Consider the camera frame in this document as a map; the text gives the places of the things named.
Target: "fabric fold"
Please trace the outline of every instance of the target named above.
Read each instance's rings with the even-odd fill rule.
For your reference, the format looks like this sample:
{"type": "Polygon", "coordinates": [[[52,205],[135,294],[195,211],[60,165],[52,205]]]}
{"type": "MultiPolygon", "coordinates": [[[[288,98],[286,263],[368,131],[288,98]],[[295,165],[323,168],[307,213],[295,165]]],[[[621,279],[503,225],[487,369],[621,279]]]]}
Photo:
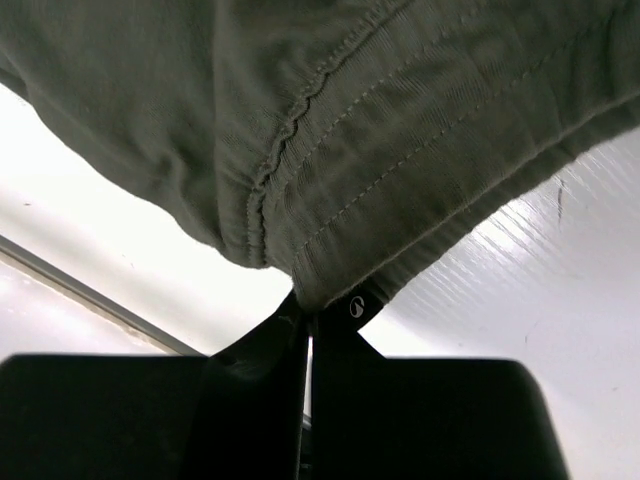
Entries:
{"type": "Polygon", "coordinates": [[[362,283],[388,301],[637,126],[638,25],[640,0],[4,0],[0,82],[316,311],[362,283]]]}

